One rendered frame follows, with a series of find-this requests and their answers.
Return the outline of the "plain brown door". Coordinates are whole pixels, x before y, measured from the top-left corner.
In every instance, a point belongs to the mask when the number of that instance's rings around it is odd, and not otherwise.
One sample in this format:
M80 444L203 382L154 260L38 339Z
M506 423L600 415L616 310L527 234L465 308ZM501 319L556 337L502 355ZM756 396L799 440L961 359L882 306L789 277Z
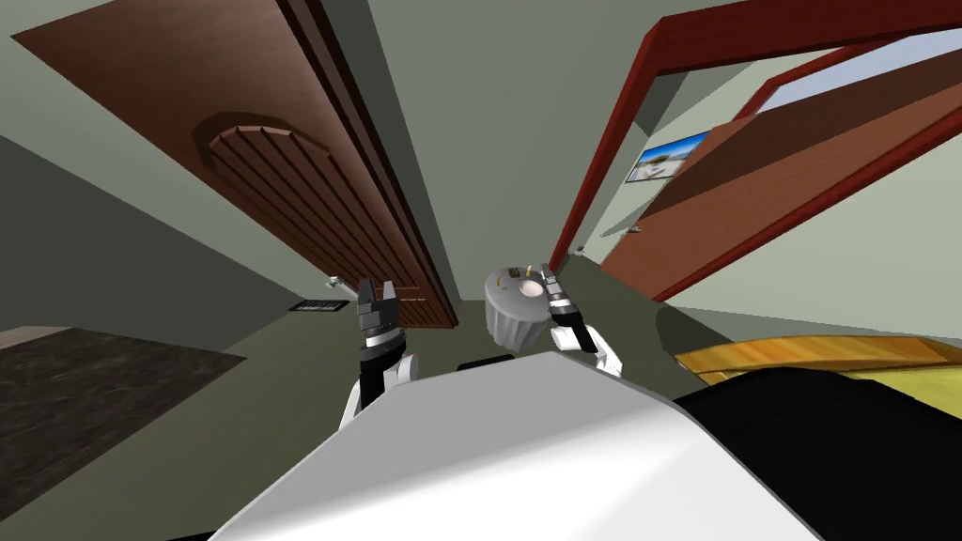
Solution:
M667 301L962 134L962 49L711 130L601 268Z

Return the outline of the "framed landscape picture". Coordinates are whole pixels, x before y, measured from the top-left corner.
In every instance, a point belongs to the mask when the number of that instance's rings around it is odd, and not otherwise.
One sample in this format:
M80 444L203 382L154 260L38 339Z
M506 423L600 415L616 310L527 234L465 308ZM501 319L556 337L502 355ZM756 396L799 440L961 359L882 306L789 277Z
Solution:
M706 139L707 135L708 131L704 131L669 144L646 149L631 169L626 183L674 177L678 168Z

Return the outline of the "dark grey rug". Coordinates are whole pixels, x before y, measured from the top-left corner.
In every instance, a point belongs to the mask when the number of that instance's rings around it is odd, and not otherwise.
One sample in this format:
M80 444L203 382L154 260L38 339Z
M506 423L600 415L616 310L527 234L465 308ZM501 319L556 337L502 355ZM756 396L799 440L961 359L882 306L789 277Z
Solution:
M242 360L85 328L0 332L0 522Z

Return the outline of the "yellow wooden furniture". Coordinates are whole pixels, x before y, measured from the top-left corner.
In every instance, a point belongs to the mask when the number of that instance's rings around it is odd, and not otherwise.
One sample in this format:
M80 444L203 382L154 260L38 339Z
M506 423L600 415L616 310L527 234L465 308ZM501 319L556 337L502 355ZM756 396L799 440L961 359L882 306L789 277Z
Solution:
M872 380L962 420L962 348L921 336L797 335L678 353L709 385L774 366Z

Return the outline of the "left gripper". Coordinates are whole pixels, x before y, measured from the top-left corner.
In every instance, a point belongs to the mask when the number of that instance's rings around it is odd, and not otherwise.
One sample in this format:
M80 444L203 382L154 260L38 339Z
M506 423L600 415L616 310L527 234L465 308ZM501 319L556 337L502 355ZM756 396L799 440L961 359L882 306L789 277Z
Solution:
M357 288L357 317L359 328L367 335L384 334L397 326L399 300L392 281L384 281L381 300L371 279L363 279Z

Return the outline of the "grey round ribbed table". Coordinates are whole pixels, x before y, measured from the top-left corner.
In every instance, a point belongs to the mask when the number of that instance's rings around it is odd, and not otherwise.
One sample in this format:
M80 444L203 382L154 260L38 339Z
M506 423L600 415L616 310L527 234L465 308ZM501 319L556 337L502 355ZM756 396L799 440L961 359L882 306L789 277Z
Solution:
M545 330L549 303L542 275L531 266L494 271L484 284L487 330L500 347L520 352Z

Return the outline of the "brown door with arched panel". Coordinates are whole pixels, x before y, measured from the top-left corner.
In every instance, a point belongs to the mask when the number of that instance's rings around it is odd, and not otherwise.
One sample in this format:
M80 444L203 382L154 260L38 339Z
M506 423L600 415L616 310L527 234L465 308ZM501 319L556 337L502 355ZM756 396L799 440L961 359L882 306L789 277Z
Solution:
M318 270L456 312L326 19L307 0L111 0L15 35Z

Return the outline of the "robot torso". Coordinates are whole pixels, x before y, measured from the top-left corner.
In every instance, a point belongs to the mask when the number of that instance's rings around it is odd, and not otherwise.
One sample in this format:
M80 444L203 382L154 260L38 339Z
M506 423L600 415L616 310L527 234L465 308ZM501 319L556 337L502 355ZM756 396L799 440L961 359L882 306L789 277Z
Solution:
M821 541L674 402L556 352L397 385L210 541Z

